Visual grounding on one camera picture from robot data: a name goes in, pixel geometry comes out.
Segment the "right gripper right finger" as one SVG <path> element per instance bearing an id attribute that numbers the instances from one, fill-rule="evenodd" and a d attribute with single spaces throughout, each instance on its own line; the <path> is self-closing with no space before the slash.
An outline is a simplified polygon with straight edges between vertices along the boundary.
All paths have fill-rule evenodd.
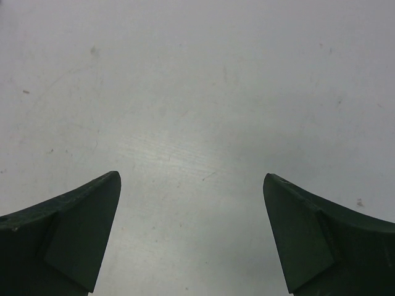
<path id="1" fill-rule="evenodd" d="M 271 173 L 263 195 L 291 295 L 394 295 L 394 223 Z"/>

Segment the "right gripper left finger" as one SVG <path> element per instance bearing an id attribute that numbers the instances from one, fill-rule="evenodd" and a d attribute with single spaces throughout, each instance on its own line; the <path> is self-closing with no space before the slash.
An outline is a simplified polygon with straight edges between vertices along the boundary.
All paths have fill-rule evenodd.
<path id="1" fill-rule="evenodd" d="M 1 217 L 1 295 L 94 291 L 120 198 L 110 171 Z"/>

